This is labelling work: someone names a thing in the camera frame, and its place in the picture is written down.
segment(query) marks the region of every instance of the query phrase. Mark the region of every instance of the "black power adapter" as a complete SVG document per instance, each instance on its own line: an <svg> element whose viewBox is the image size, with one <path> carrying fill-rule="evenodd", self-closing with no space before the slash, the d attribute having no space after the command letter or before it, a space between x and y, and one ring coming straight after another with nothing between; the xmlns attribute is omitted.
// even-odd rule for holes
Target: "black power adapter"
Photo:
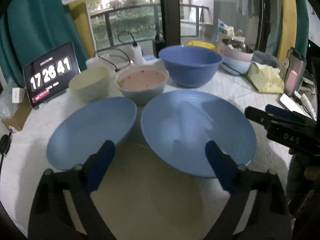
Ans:
<svg viewBox="0 0 320 240"><path fill-rule="evenodd" d="M152 41L153 55L155 56L155 58L159 58L159 52L166 46L167 44L165 40L163 38L160 38L160 33L157 32L155 39Z"/></svg>

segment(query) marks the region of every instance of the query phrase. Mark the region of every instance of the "metal railing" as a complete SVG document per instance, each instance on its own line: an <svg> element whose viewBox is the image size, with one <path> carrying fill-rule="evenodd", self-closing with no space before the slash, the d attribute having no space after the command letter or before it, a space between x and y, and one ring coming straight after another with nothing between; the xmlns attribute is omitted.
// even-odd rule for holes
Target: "metal railing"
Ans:
<svg viewBox="0 0 320 240"><path fill-rule="evenodd" d="M182 36L182 37L199 37L199 26L200 26L200 22L203 22L203 19L204 19L204 9L209 11L209 8L205 7L205 6L190 5L190 4L180 4L180 7L196 8L196 22L195 22L196 35L187 35L187 36ZM114 42L114 37L112 34L112 28L111 28L110 15L113 14L113 16L114 16L114 15L116 15L116 12L126 11L126 10L130 10L130 9L137 9L137 8L153 8L153 14L154 14L154 20L155 20L155 31L160 32L160 17L159 17L159 12L161 11L160 4L152 4L152 3L141 4L141 5L127 6L127 7L118 8L118 9L112 9L112 10L103 10L101 12L94 12L90 15L91 19L94 19L99 16L104 16L108 41L110 43L109 47L98 49L97 52L101 52L101 51L108 49L110 47L121 46L121 44L115 44L115 42ZM150 41L152 39L153 38L137 39L137 41L139 41L139 42Z"/></svg>

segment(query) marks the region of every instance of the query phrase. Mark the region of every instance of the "small white box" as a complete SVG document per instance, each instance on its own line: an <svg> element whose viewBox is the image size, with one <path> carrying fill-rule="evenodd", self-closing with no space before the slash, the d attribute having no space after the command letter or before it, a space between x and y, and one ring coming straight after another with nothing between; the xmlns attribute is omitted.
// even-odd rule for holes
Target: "small white box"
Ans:
<svg viewBox="0 0 320 240"><path fill-rule="evenodd" d="M19 104L22 103L26 91L23 88L13 88L12 89L12 103Z"/></svg>

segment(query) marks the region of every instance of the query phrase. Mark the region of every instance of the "yellow curtain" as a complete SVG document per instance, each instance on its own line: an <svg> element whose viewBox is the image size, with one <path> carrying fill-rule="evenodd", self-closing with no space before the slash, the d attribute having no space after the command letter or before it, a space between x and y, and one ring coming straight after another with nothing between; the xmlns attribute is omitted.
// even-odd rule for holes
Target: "yellow curtain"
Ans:
<svg viewBox="0 0 320 240"><path fill-rule="evenodd" d="M90 58L94 57L94 44L91 36L85 0L77 0L68 5L88 56Z"/></svg>
<svg viewBox="0 0 320 240"><path fill-rule="evenodd" d="M296 44L297 34L297 7L296 0L282 0L283 20L281 38L278 49L278 60L282 64L287 52Z"/></svg>

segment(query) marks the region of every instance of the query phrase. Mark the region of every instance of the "white table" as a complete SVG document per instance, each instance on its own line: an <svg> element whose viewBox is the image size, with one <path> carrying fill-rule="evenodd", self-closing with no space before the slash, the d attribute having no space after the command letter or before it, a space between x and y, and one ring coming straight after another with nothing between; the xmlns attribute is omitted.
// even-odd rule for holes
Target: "white table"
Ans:
<svg viewBox="0 0 320 240"><path fill-rule="evenodd" d="M164 92L177 89L180 88L169 81ZM242 112L247 106L262 110L267 104L279 106L276 102L277 95L259 94L244 78L231 76L220 69L209 83L196 90L221 97ZM114 84L110 86L110 96L121 96ZM41 175L45 169L52 168L45 156L47 143L55 129L82 106L83 104L70 91L67 91L47 104L41 105L39 109L32 110L23 130L12 136L11 148L2 168L0 199L7 213L25 235L27 235L31 204ZM145 144L139 125L140 114L141 109L127 138L130 143ZM291 159L288 148L269 141L262 126L255 123L252 125L257 136L257 151L249 168L256 171L274 168L285 186ZM216 179L193 179L201 192L204 210L207 213L206 223L213 224L228 200L228 193L221 189ZM238 231L244 228L254 196L250 199L245 211L246 215L238 225Z"/></svg>

